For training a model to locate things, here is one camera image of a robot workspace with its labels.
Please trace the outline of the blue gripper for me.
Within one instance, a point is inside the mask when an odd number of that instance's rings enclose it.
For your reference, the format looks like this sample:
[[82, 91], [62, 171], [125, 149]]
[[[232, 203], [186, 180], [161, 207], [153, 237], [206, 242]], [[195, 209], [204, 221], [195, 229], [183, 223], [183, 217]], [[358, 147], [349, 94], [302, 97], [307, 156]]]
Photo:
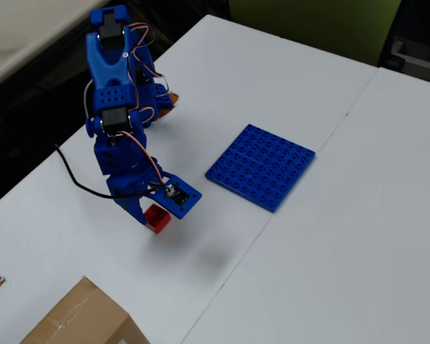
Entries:
[[140, 206], [140, 197], [162, 189], [165, 185], [158, 180], [153, 168], [145, 170], [132, 168], [124, 173], [110, 175], [107, 179], [107, 187], [111, 199], [115, 200], [117, 205], [142, 225], [146, 225], [147, 220]]

